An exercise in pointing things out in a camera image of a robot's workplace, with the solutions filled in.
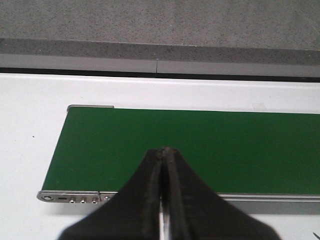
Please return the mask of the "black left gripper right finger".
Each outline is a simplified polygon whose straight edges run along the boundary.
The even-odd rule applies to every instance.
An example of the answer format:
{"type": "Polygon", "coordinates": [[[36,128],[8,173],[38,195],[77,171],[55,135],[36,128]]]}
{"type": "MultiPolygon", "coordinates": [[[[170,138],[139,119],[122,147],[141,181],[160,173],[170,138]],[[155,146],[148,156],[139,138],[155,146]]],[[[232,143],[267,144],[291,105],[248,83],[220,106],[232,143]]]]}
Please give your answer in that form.
{"type": "Polygon", "coordinates": [[[223,200],[174,148],[162,149],[162,199],[171,240],[278,240],[276,231],[223,200]]]}

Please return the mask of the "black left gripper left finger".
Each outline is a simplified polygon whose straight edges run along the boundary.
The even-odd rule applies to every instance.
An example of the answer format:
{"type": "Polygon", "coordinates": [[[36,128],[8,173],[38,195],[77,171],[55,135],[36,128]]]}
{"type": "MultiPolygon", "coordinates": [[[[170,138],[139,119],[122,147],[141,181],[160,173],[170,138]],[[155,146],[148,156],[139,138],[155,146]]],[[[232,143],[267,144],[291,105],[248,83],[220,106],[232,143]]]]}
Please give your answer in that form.
{"type": "Polygon", "coordinates": [[[67,227],[61,240],[158,240],[162,154],[149,149],[128,182],[100,208],[67,227]]]}

